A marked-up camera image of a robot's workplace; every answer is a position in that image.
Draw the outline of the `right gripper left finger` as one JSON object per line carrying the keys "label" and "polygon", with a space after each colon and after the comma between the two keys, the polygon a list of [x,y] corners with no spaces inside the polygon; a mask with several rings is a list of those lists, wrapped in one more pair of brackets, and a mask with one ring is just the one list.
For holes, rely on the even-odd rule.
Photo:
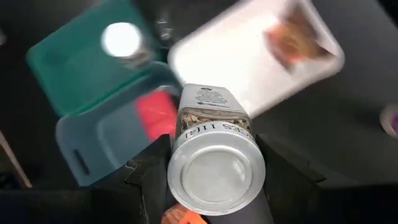
{"label": "right gripper left finger", "polygon": [[0,224],[161,224],[170,136],[88,187],[0,190]]}

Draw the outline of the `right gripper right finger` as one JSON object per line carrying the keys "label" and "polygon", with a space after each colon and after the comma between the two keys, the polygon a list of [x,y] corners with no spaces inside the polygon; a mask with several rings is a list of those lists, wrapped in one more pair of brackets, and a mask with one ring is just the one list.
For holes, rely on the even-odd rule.
{"label": "right gripper right finger", "polygon": [[398,224],[398,184],[351,184],[258,134],[275,224]]}

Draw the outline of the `white lid seasoning jar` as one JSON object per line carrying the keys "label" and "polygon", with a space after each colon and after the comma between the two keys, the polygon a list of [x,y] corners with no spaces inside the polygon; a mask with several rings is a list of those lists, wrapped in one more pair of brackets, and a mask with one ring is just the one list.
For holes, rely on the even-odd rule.
{"label": "white lid seasoning jar", "polygon": [[117,22],[102,32],[103,52],[130,69],[138,69],[155,59],[154,49],[135,24]]}
{"label": "white lid seasoning jar", "polygon": [[201,215],[236,212],[266,177],[252,121],[229,90],[186,84],[180,98],[167,183],[178,203]]}

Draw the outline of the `orange spice packet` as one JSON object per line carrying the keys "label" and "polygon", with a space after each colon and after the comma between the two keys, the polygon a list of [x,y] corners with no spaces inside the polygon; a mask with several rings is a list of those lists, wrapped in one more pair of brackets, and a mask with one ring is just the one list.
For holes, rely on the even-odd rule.
{"label": "orange spice packet", "polygon": [[176,204],[164,212],[161,224],[208,224],[200,214],[181,204]]}
{"label": "orange spice packet", "polygon": [[318,38],[299,3],[290,6],[282,20],[264,32],[269,51],[289,73],[331,58],[332,53],[318,43]]}

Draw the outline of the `purple label spice jar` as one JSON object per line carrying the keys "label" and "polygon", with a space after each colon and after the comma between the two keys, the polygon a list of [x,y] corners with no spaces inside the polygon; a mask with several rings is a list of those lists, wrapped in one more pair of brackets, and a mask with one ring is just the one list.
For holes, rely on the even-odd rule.
{"label": "purple label spice jar", "polygon": [[388,135],[398,139],[398,105],[388,105],[381,111],[380,125]]}

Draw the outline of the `blue-grey plastic bin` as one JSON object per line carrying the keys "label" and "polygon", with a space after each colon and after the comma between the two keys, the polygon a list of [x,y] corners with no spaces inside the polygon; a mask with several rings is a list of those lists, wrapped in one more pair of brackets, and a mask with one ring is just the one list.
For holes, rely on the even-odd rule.
{"label": "blue-grey plastic bin", "polygon": [[147,137],[135,101],[155,90],[172,100],[181,86],[166,63],[152,62],[132,81],[87,110],[59,119],[55,136],[78,185],[89,186],[123,166],[153,141]]}

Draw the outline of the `black table mat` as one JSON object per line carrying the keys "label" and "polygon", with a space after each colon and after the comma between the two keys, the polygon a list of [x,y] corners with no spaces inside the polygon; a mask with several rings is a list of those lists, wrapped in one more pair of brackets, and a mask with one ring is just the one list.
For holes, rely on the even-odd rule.
{"label": "black table mat", "polygon": [[[97,0],[0,0],[0,131],[34,187],[76,186],[55,142],[58,116],[28,49]],[[398,27],[378,0],[313,0],[345,52],[341,72],[258,116],[256,129],[326,166],[336,185],[398,182],[398,139],[379,113],[398,103]]]}

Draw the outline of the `teal translucent plastic bin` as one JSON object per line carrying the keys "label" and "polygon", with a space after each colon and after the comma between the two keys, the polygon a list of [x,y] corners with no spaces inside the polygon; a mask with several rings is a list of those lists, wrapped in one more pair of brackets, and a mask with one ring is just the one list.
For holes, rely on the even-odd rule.
{"label": "teal translucent plastic bin", "polygon": [[[141,30],[149,60],[136,66],[103,50],[103,31],[118,22]],[[131,0],[104,0],[91,7],[31,47],[27,63],[59,116],[81,113],[128,84],[181,87]]]}

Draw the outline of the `white plastic bin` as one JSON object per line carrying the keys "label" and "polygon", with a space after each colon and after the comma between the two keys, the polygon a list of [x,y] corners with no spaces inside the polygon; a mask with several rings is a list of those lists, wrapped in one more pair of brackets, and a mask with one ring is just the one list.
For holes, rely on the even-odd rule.
{"label": "white plastic bin", "polygon": [[[331,58],[289,73],[269,51],[264,32],[302,5]],[[178,41],[168,63],[183,84],[227,88],[248,112],[258,116],[304,88],[337,74],[345,55],[311,0],[240,0]]]}

